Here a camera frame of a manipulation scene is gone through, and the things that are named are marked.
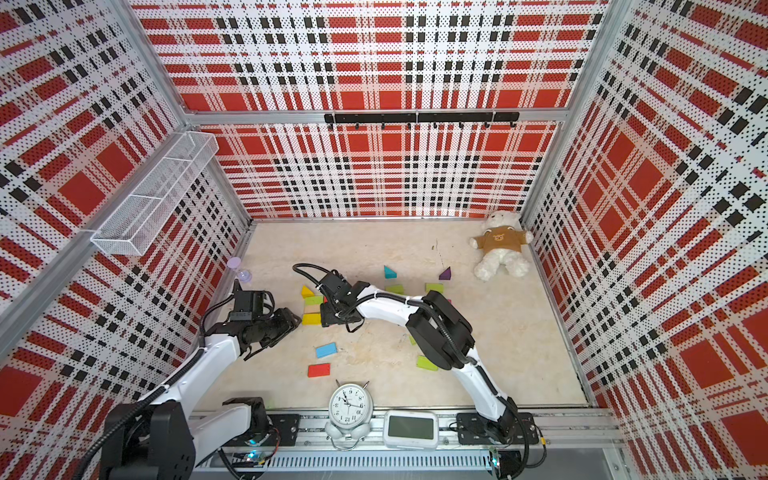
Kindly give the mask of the yellow rectangular block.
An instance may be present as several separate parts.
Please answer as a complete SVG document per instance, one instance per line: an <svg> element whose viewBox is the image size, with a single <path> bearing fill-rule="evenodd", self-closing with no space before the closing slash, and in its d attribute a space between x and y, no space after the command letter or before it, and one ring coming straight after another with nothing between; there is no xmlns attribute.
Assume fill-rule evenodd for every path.
<svg viewBox="0 0 768 480"><path fill-rule="evenodd" d="M303 325L321 325L322 316L320 313L304 314L302 317L302 324Z"/></svg>

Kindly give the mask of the blue rectangular block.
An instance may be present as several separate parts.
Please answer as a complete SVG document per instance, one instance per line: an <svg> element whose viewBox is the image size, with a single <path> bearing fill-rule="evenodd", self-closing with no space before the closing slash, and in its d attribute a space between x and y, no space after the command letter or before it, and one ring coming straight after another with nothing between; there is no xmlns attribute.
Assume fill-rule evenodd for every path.
<svg viewBox="0 0 768 480"><path fill-rule="evenodd" d="M338 348L335 342L321 345L315 348L315 354L317 359L330 357L338 353Z"/></svg>

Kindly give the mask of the red block front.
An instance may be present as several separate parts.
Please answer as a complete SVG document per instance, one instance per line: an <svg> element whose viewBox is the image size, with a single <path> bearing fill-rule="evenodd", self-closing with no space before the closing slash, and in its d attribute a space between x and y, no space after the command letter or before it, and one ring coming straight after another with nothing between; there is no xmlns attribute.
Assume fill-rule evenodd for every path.
<svg viewBox="0 0 768 480"><path fill-rule="evenodd" d="M320 378L331 375L331 364L321 363L308 366L307 377L308 378Z"/></svg>

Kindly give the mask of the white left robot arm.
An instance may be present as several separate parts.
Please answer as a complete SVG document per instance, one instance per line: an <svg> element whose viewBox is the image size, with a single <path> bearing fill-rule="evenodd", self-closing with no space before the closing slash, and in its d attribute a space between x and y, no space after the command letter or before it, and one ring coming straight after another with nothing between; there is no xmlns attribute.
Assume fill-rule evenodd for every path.
<svg viewBox="0 0 768 480"><path fill-rule="evenodd" d="M270 292L245 290L238 282L208 311L227 304L233 308L224 321L200 328L190 358L154 390L108 414L102 435L83 455L74 478L85 478L97 461L101 479L187 479L233 439L279 435L259 397L232 398L212 414L191 417L231 364L276 346L301 324L290 309L276 307Z"/></svg>

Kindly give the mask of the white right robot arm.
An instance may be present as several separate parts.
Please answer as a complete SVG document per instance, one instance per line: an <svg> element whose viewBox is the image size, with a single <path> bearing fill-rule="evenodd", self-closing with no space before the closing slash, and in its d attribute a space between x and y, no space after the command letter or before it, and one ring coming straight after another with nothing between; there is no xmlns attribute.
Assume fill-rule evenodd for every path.
<svg viewBox="0 0 768 480"><path fill-rule="evenodd" d="M405 328L422 354L438 368L451 372L470 395L481 417L484 437L497 444L530 444L530 429L517 405L492 379L480 358L472 326L442 293L431 291L412 297L367 282L350 284L337 270L311 263L296 263L292 270L324 297L322 326L342 325L354 333L365 321L380 320Z"/></svg>

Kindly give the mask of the purple sand hourglass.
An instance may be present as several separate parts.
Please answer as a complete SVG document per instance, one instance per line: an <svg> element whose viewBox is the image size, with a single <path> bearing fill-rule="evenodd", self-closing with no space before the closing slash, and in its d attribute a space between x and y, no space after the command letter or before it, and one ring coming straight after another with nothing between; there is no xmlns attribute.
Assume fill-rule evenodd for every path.
<svg viewBox="0 0 768 480"><path fill-rule="evenodd" d="M243 267L240 257L231 257L227 261L227 267L235 273L235 278L240 283L249 283L252 279L251 272Z"/></svg>

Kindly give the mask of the white twin-bell alarm clock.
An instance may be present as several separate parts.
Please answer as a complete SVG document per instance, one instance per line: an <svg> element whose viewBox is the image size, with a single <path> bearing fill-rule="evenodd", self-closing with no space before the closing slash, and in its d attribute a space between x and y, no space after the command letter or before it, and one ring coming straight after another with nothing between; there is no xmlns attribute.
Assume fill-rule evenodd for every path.
<svg viewBox="0 0 768 480"><path fill-rule="evenodd" d="M374 401L368 384L339 383L328 403L325 433L338 451L354 449L372 431Z"/></svg>

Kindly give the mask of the white digital clock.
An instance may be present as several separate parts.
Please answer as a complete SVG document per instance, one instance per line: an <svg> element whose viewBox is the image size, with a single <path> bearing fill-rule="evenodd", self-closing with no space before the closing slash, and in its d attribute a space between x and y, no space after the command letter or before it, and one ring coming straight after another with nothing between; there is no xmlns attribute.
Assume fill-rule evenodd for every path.
<svg viewBox="0 0 768 480"><path fill-rule="evenodd" d="M389 410L384 418L383 441L388 448L436 449L437 415L431 411Z"/></svg>

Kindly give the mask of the white teddy bear brown shirt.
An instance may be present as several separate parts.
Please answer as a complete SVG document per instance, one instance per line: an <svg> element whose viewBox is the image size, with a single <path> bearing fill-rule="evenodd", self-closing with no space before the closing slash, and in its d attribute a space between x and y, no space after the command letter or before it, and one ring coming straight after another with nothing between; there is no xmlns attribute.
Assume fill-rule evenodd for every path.
<svg viewBox="0 0 768 480"><path fill-rule="evenodd" d="M473 269L477 279L490 281L500 268L516 278L528 274L531 265L523 255L522 247L530 244L534 237L523 229L520 219L521 215L517 212L494 211L484 221L482 234L469 240L473 249L483 253Z"/></svg>

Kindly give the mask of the black wall hook rail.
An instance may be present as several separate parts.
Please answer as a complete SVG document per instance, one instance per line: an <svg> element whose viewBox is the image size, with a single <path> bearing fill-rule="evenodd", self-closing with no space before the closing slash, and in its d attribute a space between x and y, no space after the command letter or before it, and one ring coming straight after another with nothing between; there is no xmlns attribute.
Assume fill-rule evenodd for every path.
<svg viewBox="0 0 768 480"><path fill-rule="evenodd" d="M324 115L327 125L362 124L439 124L439 123L509 123L515 125L521 114L511 112L412 112L412 113L329 113Z"/></svg>

